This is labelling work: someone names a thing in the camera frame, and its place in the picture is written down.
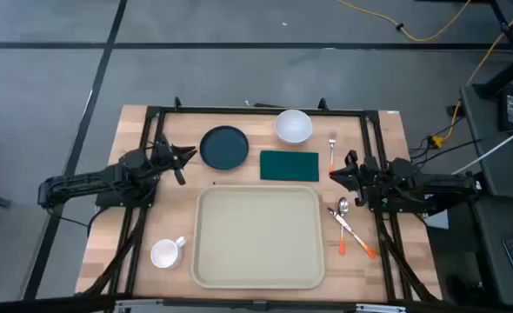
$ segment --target green sponge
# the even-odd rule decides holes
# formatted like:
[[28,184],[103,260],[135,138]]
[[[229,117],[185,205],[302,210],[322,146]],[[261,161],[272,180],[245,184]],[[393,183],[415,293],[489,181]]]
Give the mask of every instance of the green sponge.
[[318,153],[263,150],[260,179],[318,182]]

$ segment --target fork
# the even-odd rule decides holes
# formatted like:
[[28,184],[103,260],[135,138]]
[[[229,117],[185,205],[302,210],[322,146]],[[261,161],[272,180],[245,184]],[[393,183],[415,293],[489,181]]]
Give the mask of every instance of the fork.
[[334,145],[336,145],[336,130],[332,130],[328,136],[330,144],[330,172],[334,171]]

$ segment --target dark green plate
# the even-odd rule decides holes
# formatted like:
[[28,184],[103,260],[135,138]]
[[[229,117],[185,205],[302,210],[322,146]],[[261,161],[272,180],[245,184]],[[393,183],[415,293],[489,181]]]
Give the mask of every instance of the dark green plate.
[[249,154],[249,140],[239,129],[218,126],[204,134],[199,148],[203,161],[213,169],[231,170]]

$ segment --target black floor stripe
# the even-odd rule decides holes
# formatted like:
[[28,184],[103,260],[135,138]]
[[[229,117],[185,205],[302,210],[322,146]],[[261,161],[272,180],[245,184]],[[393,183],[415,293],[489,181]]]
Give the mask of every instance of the black floor stripe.
[[[89,100],[86,104],[83,117],[81,118],[81,123],[79,124],[77,135],[71,147],[67,163],[65,164],[65,168],[63,169],[63,174],[66,176],[74,175],[75,170],[77,169],[79,156],[83,149],[84,139],[86,138],[86,133],[89,128],[90,120],[92,119],[94,109],[96,107],[98,95],[100,93],[100,88],[102,87],[103,78],[106,73],[106,69],[108,68],[108,62],[110,61],[112,51],[112,48],[110,46],[112,43],[116,41],[117,32],[119,31],[119,26],[121,25],[121,21],[123,20],[123,13],[125,12],[126,5],[127,0],[120,0],[119,6],[117,7],[116,17],[114,18],[114,22],[111,26],[110,35],[108,36],[108,42],[103,51],[100,63],[98,64],[98,69],[94,77],[94,82],[92,83],[92,89],[90,92]],[[61,216],[63,213],[63,206],[61,205],[55,208],[54,213]],[[48,221],[48,226],[43,234],[43,241],[40,245],[36,261],[30,273],[29,282],[27,283],[26,289],[24,291],[24,300],[32,300],[37,297],[38,288],[40,287],[40,283],[42,282],[42,276],[44,270],[46,269],[48,259],[50,257],[51,247],[54,243],[54,240],[56,239],[59,221],[60,220],[58,218],[55,218],[53,216],[51,216],[50,220]]]
[[[13,43],[0,42],[0,49],[78,50],[78,49],[337,49],[337,50],[488,50],[492,43]],[[500,43],[497,50],[511,50],[509,43]]]
[[19,43],[19,42],[0,42],[0,49],[105,49],[107,43],[88,43],[88,42],[49,42],[49,43]]
[[[492,43],[116,43],[114,49],[488,50]],[[507,43],[495,49],[510,50]]]

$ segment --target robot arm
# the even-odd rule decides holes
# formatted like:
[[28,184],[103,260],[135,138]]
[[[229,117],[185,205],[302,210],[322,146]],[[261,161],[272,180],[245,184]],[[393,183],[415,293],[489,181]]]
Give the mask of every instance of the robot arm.
[[467,175],[424,174],[409,160],[396,158],[380,170],[374,157],[357,165],[354,150],[345,157],[345,168],[330,178],[349,191],[357,191],[356,205],[369,203],[382,211],[427,213],[449,207],[476,195],[476,183]]
[[38,204],[44,209],[64,204],[77,196],[96,195],[115,191],[123,199],[140,200],[150,192],[166,170],[174,170],[176,179],[185,184],[181,169],[197,153],[195,147],[176,147],[157,142],[152,157],[145,149],[127,152],[98,172],[48,178],[38,187]]

